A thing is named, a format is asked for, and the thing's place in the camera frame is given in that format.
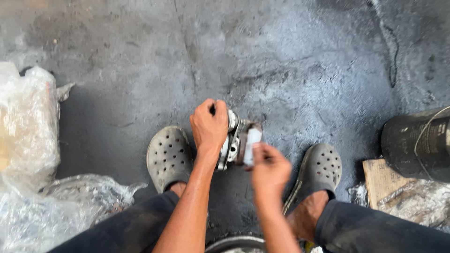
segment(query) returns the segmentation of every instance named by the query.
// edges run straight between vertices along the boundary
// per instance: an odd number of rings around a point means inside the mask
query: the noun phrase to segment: forearm
[[[217,156],[199,155],[189,182],[153,252],[204,252],[209,189]]]
[[[281,213],[281,207],[260,205],[264,210],[258,210],[260,225],[269,253],[300,253],[301,250],[286,218]]]

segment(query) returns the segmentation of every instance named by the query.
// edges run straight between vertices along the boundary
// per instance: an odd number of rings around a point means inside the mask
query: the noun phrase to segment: concrete floor
[[[192,139],[188,116],[212,97],[262,122],[294,173],[311,144],[335,145],[350,201],[389,118],[450,104],[448,13],[445,0],[2,0],[0,56],[76,83],[57,178],[150,181],[152,136],[179,125]],[[208,241],[259,233],[248,176],[214,175]]]

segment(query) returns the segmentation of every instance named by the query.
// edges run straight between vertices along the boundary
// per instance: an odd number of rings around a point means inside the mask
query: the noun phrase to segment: pant leg
[[[450,234],[336,200],[317,221],[315,243],[333,253],[450,252]]]
[[[152,196],[100,222],[50,252],[151,252],[178,200],[178,196],[172,191]]]

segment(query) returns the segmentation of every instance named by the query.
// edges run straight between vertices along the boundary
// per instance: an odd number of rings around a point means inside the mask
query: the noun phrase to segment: black bucket
[[[448,107],[387,121],[381,149],[389,166],[404,177],[450,183],[449,122]]]

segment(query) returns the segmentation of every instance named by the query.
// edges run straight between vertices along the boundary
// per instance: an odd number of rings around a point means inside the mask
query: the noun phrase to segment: hand
[[[276,148],[253,144],[252,184],[255,204],[260,212],[281,212],[283,189],[289,181],[292,164]]]
[[[214,106],[216,113],[210,113]],[[218,156],[228,134],[228,110],[222,100],[207,99],[189,118],[198,154],[211,152]]]

